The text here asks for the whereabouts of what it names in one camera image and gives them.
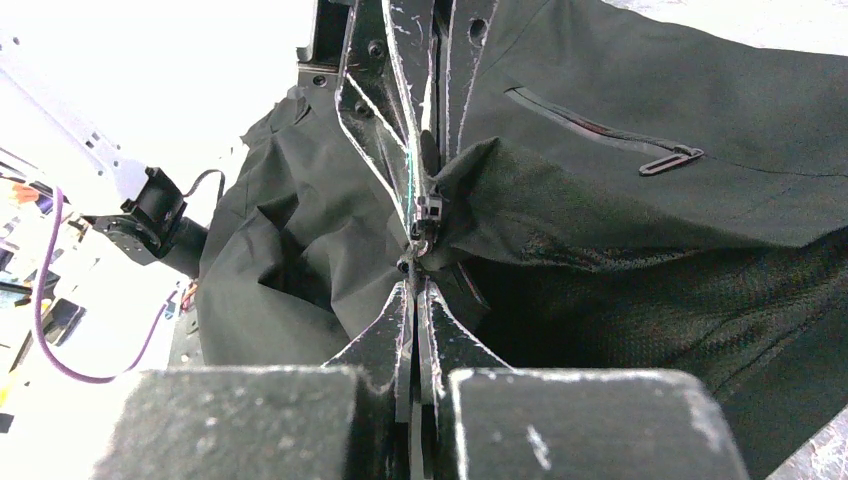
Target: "bolt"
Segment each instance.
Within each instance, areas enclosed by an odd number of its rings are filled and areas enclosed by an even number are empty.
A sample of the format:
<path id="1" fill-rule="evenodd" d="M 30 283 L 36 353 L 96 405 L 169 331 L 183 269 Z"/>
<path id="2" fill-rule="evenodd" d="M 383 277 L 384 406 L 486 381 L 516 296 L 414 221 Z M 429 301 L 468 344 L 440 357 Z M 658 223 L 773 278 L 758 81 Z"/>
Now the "bolt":
<path id="1" fill-rule="evenodd" d="M 382 58 L 386 54 L 386 46 L 380 40 L 372 40 L 368 44 L 368 54 L 374 58 Z"/>
<path id="2" fill-rule="evenodd" d="M 356 105 L 354 105 L 353 108 L 354 110 L 356 110 L 357 114 L 366 118 L 370 117 L 374 113 L 371 111 L 371 107 L 369 107 L 368 104 L 365 103 L 365 100 L 360 100 L 356 102 Z"/>

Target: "zipper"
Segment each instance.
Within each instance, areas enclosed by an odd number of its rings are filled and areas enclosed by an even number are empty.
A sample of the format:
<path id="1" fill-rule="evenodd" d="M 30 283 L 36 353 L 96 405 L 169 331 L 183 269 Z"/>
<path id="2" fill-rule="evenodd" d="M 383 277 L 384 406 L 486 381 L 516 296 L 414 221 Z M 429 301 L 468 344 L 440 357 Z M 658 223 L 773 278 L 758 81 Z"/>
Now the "zipper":
<path id="1" fill-rule="evenodd" d="M 639 175 L 650 177 L 689 165 L 704 156 L 700 148 L 687 147 L 678 142 L 649 137 L 638 133 L 610 128 L 582 117 L 539 97 L 524 87 L 507 90 L 507 97 L 528 110 L 552 120 L 569 131 L 596 143 L 620 150 L 660 157 L 639 167 Z"/>

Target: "zipper pull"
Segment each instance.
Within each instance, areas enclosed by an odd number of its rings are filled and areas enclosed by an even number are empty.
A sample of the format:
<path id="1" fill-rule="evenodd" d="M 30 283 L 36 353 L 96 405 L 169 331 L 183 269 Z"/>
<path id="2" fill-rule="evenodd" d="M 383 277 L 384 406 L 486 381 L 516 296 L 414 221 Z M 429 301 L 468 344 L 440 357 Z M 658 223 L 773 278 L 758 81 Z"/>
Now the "zipper pull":
<path id="1" fill-rule="evenodd" d="M 674 147 L 674 155 L 669 155 L 655 162 L 646 163 L 639 167 L 639 175 L 651 177 L 667 172 L 671 169 L 682 167 L 704 156 L 704 151 L 698 148 L 690 148 L 686 145 Z"/>

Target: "zippered pocket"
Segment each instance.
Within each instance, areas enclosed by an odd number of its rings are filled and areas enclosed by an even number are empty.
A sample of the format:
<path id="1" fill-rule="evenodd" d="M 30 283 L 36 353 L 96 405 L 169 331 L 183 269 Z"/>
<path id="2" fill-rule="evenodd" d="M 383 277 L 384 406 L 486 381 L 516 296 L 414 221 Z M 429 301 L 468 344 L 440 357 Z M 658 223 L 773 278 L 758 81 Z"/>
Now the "zippered pocket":
<path id="1" fill-rule="evenodd" d="M 542 115 L 569 131 L 596 143 L 660 157 L 639 167 L 639 175 L 650 177 L 691 164 L 704 156 L 699 148 L 679 142 L 616 130 L 593 122 L 577 113 L 539 97 L 524 87 L 507 90 L 507 97 L 522 107 Z"/>

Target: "black fabric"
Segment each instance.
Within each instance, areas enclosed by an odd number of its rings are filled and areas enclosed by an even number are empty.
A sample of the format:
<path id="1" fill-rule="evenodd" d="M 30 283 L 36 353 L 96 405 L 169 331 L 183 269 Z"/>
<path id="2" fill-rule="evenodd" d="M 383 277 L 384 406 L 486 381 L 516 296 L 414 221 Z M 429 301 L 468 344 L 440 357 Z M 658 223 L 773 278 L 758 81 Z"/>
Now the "black fabric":
<path id="1" fill-rule="evenodd" d="M 517 87 L 707 155 L 641 177 L 655 157 L 573 134 L 505 94 Z M 755 478 L 844 406 L 848 382 L 823 379 L 848 371 L 848 59 L 600 1 L 501 0 L 473 92 L 462 153 L 435 177 L 446 217 L 423 264 L 495 353 L 691 372 Z M 243 140 L 201 264 L 204 356 L 320 363 L 401 278 L 400 224 L 331 91 L 293 89 Z M 459 262 L 489 310 L 451 281 Z"/>

